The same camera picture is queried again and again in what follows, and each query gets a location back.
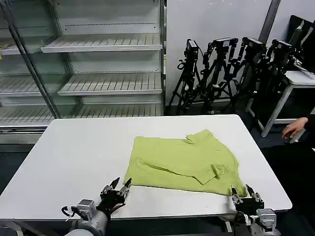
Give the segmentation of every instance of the black sleeve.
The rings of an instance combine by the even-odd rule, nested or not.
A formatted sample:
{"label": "black sleeve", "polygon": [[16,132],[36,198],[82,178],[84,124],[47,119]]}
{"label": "black sleeve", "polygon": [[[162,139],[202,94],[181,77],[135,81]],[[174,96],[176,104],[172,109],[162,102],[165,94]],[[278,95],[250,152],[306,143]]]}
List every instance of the black sleeve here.
{"label": "black sleeve", "polygon": [[315,114],[309,114],[307,119],[309,121],[305,124],[305,129],[315,132]]}

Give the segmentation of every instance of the lime green fabric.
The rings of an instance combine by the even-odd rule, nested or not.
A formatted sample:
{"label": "lime green fabric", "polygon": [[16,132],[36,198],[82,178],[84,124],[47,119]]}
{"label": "lime green fabric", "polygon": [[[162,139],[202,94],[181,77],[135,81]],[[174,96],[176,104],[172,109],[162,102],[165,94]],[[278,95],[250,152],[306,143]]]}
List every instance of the lime green fabric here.
{"label": "lime green fabric", "polygon": [[208,130],[187,139],[136,137],[124,179],[132,185],[246,195],[238,161]]}

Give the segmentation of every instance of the shelf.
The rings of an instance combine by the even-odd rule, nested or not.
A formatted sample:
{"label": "shelf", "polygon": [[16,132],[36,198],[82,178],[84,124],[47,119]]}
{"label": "shelf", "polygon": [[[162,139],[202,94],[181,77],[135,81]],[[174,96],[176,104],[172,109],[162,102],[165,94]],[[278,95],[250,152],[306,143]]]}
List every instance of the shelf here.
{"label": "shelf", "polygon": [[[58,91],[62,75],[43,75],[44,85],[49,93]],[[0,76],[0,97],[41,96],[31,75]]]}
{"label": "shelf", "polygon": [[[25,38],[28,53],[40,52],[40,48],[43,46],[41,40],[41,37]],[[20,55],[20,51],[12,38],[0,39],[0,48],[2,48],[0,55]]]}
{"label": "shelf", "polygon": [[2,106],[0,107],[0,126],[23,126],[25,123],[49,125],[54,119],[47,106]]}
{"label": "shelf", "polygon": [[160,73],[75,74],[60,96],[162,93]]}
{"label": "shelf", "polygon": [[43,53],[156,51],[162,49],[158,33],[63,35],[41,50]]}
{"label": "shelf", "polygon": [[[74,105],[59,105],[58,110],[63,118],[71,118]],[[46,105],[0,107],[0,127],[46,127],[52,120],[54,117]]]}
{"label": "shelf", "polygon": [[72,118],[155,117],[161,116],[160,104],[83,105]]}

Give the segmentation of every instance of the robotic arm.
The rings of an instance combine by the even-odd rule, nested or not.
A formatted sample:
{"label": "robotic arm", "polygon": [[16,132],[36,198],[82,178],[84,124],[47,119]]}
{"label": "robotic arm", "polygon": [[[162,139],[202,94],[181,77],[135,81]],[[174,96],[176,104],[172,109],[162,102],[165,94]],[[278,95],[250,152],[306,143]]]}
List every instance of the robotic arm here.
{"label": "robotic arm", "polygon": [[[77,206],[64,206],[61,211],[68,219],[75,214],[81,219],[75,229],[66,236],[105,236],[111,214],[125,205],[130,191],[131,179],[120,189],[115,190],[120,178],[104,187],[100,193],[101,202],[95,206],[94,201],[83,199]],[[232,200],[237,213],[233,223],[246,225],[253,236],[278,236],[276,230],[276,215],[271,209],[264,208],[264,202],[259,193],[246,185],[250,197],[241,198],[235,188],[232,188]]]}
{"label": "robotic arm", "polygon": [[234,224],[246,225],[253,236],[278,236],[277,216],[272,209],[264,208],[265,203],[259,193],[246,185],[250,197],[240,198],[232,188],[232,200],[237,210]]}
{"label": "robotic arm", "polygon": [[66,236],[105,236],[105,230],[111,214],[123,207],[129,194],[131,178],[118,191],[115,190],[120,178],[104,187],[100,193],[101,202],[95,206],[94,201],[83,199],[77,206],[64,206],[61,211],[68,219],[75,214],[81,219],[76,223],[75,230]]}

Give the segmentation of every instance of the white desk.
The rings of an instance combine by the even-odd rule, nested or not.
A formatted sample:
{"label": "white desk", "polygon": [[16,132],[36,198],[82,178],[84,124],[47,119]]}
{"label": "white desk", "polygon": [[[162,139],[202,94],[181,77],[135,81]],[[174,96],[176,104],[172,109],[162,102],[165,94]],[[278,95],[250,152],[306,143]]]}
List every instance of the white desk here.
{"label": "white desk", "polygon": [[[56,119],[1,194],[0,220],[64,220],[61,207],[97,200],[105,185],[124,177],[136,136],[184,138],[204,129],[234,153],[241,179],[261,194],[266,207],[292,207],[237,115]],[[227,196],[132,186],[126,206],[112,217],[213,216],[233,209]]]}
{"label": "white desk", "polygon": [[[280,100],[278,101],[276,108],[272,112],[268,122],[266,123],[265,126],[263,126],[260,123],[260,121],[258,121],[258,124],[262,130],[262,132],[261,132],[262,137],[267,136],[267,134],[269,133],[273,124],[289,124],[289,123],[296,120],[294,118],[287,118],[287,119],[278,119],[277,118],[293,89],[315,88],[315,76],[310,74],[309,72],[287,71],[285,75],[288,78],[289,83],[286,86],[286,88],[285,88]],[[249,112],[252,116],[254,116],[254,112],[251,110],[252,103],[253,103],[253,100],[251,99],[247,105],[246,111]],[[294,139],[292,139],[292,142],[298,140],[298,138],[300,138],[301,135],[302,135],[302,133],[299,134],[298,136],[294,137]]]}

